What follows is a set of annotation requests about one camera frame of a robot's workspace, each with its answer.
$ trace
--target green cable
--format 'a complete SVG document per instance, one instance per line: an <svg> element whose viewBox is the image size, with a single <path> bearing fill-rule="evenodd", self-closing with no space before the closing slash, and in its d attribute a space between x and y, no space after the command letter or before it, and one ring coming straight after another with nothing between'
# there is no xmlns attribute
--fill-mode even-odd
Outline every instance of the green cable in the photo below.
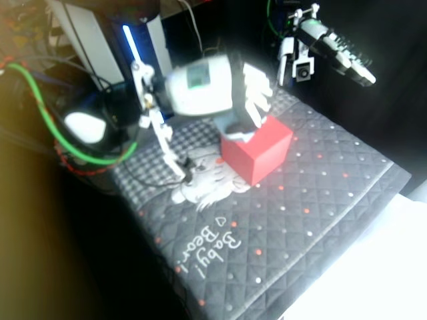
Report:
<svg viewBox="0 0 427 320"><path fill-rule="evenodd" d="M121 161L125 161L135 152L135 150L137 148L136 142L131 144L131 146L129 147L129 149L126 151L125 154L123 154L122 156L115 158L115 159L101 159L101 158L92 157L90 155L86 155L86 154L82 153L80 150L76 149L72 144L70 144L70 142L68 142L66 140L66 138L64 138L64 136L61 134L61 132L59 132L58 128L56 128L54 122L51 120L50 114L46 110L46 106L45 106L45 103L43 101L43 97L41 95L39 86L35 82L33 76L30 74L30 72L28 70L26 70L26 68L22 67L21 65L19 65L17 63L10 63L7 65L7 67L20 72L24 76L25 80L27 80L27 82L28 82L33 94L34 94L34 97L35 97L35 100L37 102L37 106L40 110L41 116L42 116L43 120L45 121L47 127L49 128L50 132L56 138L56 140L58 140L59 143L67 151L69 151L70 153L72 153L76 157L78 157L78 158L80 158L80 159L82 159L88 163L95 164L95 165L114 165L114 164L119 163Z"/></svg>
<svg viewBox="0 0 427 320"><path fill-rule="evenodd" d="M267 22L268 22L268 25L270 26L270 29L273 31L273 33L277 37L279 37L280 39L283 39L284 36L281 35L280 33L278 33L276 29L274 29L273 23L270 21L270 4L271 4L271 0L267 0Z"/></svg>

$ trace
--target red cube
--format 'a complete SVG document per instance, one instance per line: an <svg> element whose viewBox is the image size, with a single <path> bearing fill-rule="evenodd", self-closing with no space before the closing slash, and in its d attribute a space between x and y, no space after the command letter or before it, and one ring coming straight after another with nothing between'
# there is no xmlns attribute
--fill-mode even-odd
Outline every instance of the red cube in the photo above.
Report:
<svg viewBox="0 0 427 320"><path fill-rule="evenodd" d="M268 116L248 143L222 137L222 157L247 183L255 185L285 161L293 134L283 123Z"/></svg>

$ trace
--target blue light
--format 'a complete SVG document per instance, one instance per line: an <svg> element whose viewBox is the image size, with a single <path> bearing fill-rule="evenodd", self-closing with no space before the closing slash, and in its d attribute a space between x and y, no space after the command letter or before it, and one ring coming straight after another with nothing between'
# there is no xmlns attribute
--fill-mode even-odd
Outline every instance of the blue light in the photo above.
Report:
<svg viewBox="0 0 427 320"><path fill-rule="evenodd" d="M137 62L142 62L141 57L139 56L139 52L138 52L138 49L136 47L135 41L133 40L131 29L127 25L124 25L123 31L125 31L127 43L129 43L129 46L130 46L132 54L133 54L133 58Z"/></svg>

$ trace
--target checkered fabric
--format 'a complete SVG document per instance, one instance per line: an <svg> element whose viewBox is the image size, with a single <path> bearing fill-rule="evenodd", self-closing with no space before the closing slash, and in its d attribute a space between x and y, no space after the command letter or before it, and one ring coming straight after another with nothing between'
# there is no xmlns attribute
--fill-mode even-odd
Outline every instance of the checkered fabric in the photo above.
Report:
<svg viewBox="0 0 427 320"><path fill-rule="evenodd" d="M119 166L115 180L154 245L187 287L195 319L277 319L409 179L399 166L284 91L273 115L294 130L285 163L245 193L202 212L144 188ZM219 144L210 120L175 131L171 147ZM129 168L171 182L156 144Z"/></svg>

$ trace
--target top face of red box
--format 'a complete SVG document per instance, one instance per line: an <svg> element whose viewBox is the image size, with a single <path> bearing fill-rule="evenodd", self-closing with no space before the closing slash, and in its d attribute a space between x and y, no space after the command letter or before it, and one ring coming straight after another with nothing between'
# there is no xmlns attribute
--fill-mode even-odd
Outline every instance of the top face of red box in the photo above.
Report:
<svg viewBox="0 0 427 320"><path fill-rule="evenodd" d="M256 159L260 155L260 149L268 149L269 146L279 143L284 137L292 135L291 129L272 116L268 116L266 123L256 131L249 143L236 143L239 148Z"/></svg>

